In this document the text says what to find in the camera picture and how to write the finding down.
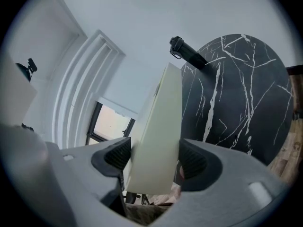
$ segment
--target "black marble table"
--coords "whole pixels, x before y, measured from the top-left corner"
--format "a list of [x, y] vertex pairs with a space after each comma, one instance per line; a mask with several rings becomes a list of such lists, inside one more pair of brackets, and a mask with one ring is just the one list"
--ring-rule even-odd
[[207, 65], [182, 68], [181, 137], [246, 152], [268, 165], [292, 118], [289, 76], [277, 54], [248, 35], [219, 37], [198, 51]]

